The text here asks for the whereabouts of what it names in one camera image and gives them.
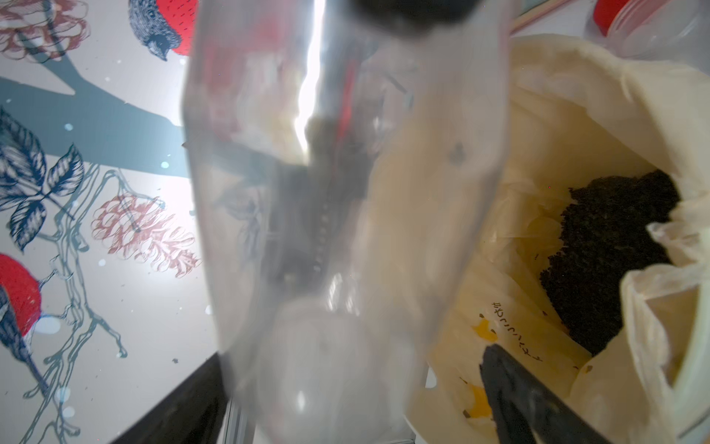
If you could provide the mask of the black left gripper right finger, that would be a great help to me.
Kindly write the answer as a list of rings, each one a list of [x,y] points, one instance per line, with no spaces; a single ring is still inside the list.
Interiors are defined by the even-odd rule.
[[[499,345],[486,347],[480,373],[501,443],[609,443]]]

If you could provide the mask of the red-lidded glass jar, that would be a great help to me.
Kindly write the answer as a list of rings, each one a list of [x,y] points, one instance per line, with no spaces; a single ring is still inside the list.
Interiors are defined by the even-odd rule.
[[[513,1],[203,1],[183,97],[229,395],[270,443],[386,443],[508,150]]]

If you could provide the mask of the red jar lid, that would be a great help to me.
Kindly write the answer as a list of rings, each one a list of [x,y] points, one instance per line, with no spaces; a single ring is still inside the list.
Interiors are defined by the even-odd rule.
[[[597,0],[592,20],[603,36],[608,35],[612,23],[628,3],[630,0]]]

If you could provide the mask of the glass jar with tea leaves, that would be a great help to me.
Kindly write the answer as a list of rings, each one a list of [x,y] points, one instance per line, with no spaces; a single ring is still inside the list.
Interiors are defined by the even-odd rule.
[[[630,0],[603,36],[592,20],[584,38],[614,55],[672,61],[709,72],[708,0]]]

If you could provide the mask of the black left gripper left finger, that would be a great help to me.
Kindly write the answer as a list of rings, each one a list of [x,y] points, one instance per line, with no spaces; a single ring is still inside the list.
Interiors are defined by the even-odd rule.
[[[216,444],[228,403],[215,353],[113,442]]]

